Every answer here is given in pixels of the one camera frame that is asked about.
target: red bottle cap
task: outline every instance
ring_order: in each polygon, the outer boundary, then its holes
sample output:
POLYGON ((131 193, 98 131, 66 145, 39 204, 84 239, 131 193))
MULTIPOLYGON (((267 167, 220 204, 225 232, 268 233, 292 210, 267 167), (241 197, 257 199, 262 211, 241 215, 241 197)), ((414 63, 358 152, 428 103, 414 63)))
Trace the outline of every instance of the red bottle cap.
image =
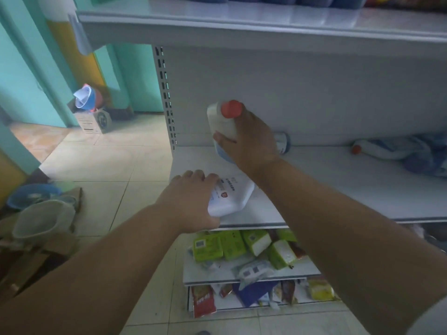
POLYGON ((353 145, 351 148, 351 153, 354 155, 360 154, 362 152, 362 148, 359 145, 353 145))
POLYGON ((220 112, 226 119, 234 119, 242 114, 242 103, 236 100, 223 102, 220 106, 220 112))

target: qr code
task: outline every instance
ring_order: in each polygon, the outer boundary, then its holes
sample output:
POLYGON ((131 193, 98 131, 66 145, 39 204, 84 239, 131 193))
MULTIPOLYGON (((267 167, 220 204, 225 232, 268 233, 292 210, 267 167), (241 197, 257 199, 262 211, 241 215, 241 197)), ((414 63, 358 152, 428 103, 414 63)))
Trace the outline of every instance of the qr code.
POLYGON ((203 248, 205 246, 205 240, 196 241, 196 248, 203 248))

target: forearm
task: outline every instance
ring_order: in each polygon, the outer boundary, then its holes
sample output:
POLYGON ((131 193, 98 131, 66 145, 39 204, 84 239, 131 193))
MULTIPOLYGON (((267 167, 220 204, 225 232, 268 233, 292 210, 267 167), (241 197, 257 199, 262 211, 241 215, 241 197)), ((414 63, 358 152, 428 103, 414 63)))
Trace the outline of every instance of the forearm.
POLYGON ((445 255, 383 215, 284 161, 254 180, 370 332, 404 333, 447 294, 445 255))
POLYGON ((178 234, 165 210, 143 209, 0 307, 2 333, 119 334, 178 234))

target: green package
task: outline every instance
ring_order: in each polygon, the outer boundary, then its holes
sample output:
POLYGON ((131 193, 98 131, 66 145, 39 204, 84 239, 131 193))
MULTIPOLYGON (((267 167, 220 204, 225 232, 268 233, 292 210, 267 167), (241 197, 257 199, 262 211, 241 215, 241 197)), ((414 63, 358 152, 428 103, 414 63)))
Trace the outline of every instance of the green package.
POLYGON ((221 231, 219 237, 226 260, 236 259, 247 252, 240 231, 221 231))
POLYGON ((286 240, 289 242, 298 242, 293 232, 288 228, 277 229, 276 235, 280 240, 286 240))
POLYGON ((285 268, 297 260, 295 253, 286 240, 274 242, 267 250, 267 253, 269 261, 276 269, 285 268))
POLYGON ((217 234, 199 237, 193 242, 193 255, 196 262, 220 259, 224 255, 220 237, 217 234))
POLYGON ((269 233, 263 229, 242 231, 241 233, 245 244, 255 256, 262 253, 272 243, 269 233))

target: tiled floor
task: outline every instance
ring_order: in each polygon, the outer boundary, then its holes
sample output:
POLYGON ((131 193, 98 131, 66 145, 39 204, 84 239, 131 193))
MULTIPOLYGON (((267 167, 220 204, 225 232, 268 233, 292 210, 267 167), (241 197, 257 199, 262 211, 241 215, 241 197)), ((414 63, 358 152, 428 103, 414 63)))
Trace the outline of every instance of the tiled floor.
MULTIPOLYGON (((105 135, 73 130, 42 164, 59 181, 76 181, 84 189, 76 220, 80 246, 97 242, 144 206, 155 202, 167 186, 172 162, 165 119, 142 115, 120 123, 105 135)), ((129 317, 122 335, 367 335, 340 304, 221 312, 199 320, 186 311, 182 284, 183 254, 193 235, 171 246, 129 317)))
POLYGON ((9 129, 25 148, 40 162, 50 155, 67 136, 71 128, 13 122, 9 129))

